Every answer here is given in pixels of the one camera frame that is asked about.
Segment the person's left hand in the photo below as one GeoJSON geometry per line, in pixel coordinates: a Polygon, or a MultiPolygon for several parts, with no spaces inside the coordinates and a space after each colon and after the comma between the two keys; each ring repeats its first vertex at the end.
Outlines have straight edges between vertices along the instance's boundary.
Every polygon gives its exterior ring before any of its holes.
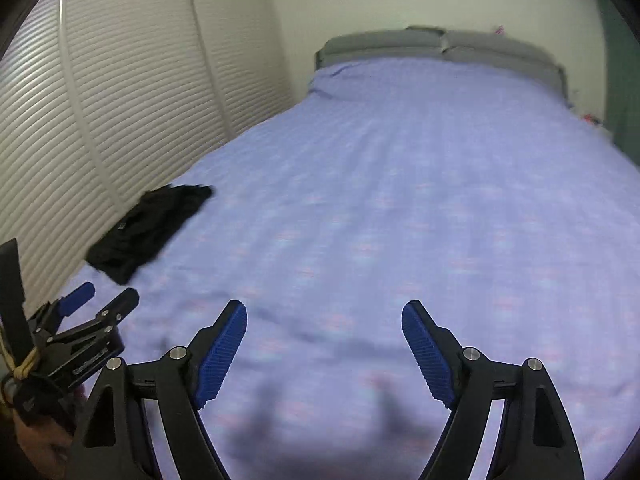
{"type": "Polygon", "coordinates": [[[51,417],[40,417],[27,425],[12,410],[17,444],[29,463],[46,479],[63,479],[73,435],[51,417]]]}

